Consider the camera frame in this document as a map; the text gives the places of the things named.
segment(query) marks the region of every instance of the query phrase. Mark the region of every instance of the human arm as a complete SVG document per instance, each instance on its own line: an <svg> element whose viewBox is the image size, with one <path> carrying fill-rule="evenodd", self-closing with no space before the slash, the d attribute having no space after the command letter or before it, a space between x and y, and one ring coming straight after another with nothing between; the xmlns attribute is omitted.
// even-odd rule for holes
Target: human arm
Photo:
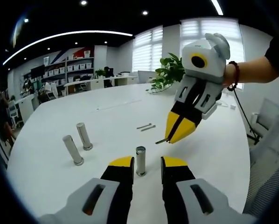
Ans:
<svg viewBox="0 0 279 224"><path fill-rule="evenodd" d="M239 83L268 83L279 76L279 39L273 38L265 56L238 63ZM235 66L228 64L224 74L224 85L235 82Z"/></svg>
<svg viewBox="0 0 279 224"><path fill-rule="evenodd" d="M268 83L279 76L265 56L250 62L238 63L238 66L239 83ZM223 83L225 86L230 86L235 82L235 72L233 64L226 66Z"/></svg>

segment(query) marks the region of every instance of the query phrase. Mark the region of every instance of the white table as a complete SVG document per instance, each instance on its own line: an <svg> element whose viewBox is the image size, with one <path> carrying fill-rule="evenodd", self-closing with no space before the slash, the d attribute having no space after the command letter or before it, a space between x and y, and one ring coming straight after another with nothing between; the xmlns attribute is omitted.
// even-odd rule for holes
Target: white table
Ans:
<svg viewBox="0 0 279 224"><path fill-rule="evenodd" d="M35 99L34 94L30 94L24 98L21 98L15 102L15 104L18 104L20 114L22 117L22 121L24 124L26 124L29 117L34 112L34 106L33 106L33 100Z"/></svg>
<svg viewBox="0 0 279 224"><path fill-rule="evenodd" d="M150 84L134 84L69 95L41 104L21 130L7 174L24 205L36 217L55 213L68 196L93 177L100 178L112 160L146 147L144 177L134 175L128 223L167 223L160 176L160 157L179 157L196 178L223 192L229 205L242 212L250 179L250 156L238 107L219 106L196 131L183 140L156 145L164 138L174 90L151 95ZM232 96L222 101L235 104ZM76 124L84 122L94 148L82 149ZM141 132L136 127L153 123ZM77 167L62 141L70 134L84 158Z"/></svg>

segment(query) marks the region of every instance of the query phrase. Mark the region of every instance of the curved led light strip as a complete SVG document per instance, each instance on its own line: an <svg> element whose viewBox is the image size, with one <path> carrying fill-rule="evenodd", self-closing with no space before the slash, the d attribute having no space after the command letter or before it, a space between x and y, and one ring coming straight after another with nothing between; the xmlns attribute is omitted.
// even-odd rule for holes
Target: curved led light strip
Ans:
<svg viewBox="0 0 279 224"><path fill-rule="evenodd" d="M33 46L34 44L40 43L42 41L55 38L58 36L65 36L65 35L70 35L70 34L86 34L86 33L103 33L103 34L118 34L118 35L124 35L124 36L133 36L132 34L127 34L127 33L121 33L121 32L115 32L115 31L104 31L104 30L82 30L82 31L73 31L73 32L67 32L67 33L62 33L62 34L56 34L53 36L48 36L43 39L40 39L38 41L35 41L33 43L30 43L29 45L25 46L24 48L21 48L20 50L16 51L14 54L12 54L7 60L3 62L3 65L5 65L9 60L11 60L15 55L19 54L23 50Z"/></svg>

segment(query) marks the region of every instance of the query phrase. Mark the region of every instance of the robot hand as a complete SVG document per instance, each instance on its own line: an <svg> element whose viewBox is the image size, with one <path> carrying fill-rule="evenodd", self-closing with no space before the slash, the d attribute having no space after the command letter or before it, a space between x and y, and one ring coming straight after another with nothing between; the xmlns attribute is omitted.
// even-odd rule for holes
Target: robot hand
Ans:
<svg viewBox="0 0 279 224"><path fill-rule="evenodd" d="M185 75L167 117L165 140L169 143L194 132L201 120L215 111L215 102L221 97L230 46L221 34L205 34L205 37L186 45L182 51Z"/></svg>

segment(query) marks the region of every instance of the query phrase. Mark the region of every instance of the potted plant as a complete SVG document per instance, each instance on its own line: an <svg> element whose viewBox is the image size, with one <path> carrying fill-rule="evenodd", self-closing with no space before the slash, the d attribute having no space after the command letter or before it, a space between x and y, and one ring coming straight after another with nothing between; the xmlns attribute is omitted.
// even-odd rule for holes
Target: potted plant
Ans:
<svg viewBox="0 0 279 224"><path fill-rule="evenodd" d="M97 71L95 71L96 76L105 76L105 71L103 69L98 69Z"/></svg>
<svg viewBox="0 0 279 224"><path fill-rule="evenodd" d="M160 63L164 68L156 69L157 77L152 80L153 91L161 91L172 86L174 82L180 82L185 74L182 66L182 58L169 53L170 57L160 59Z"/></svg>

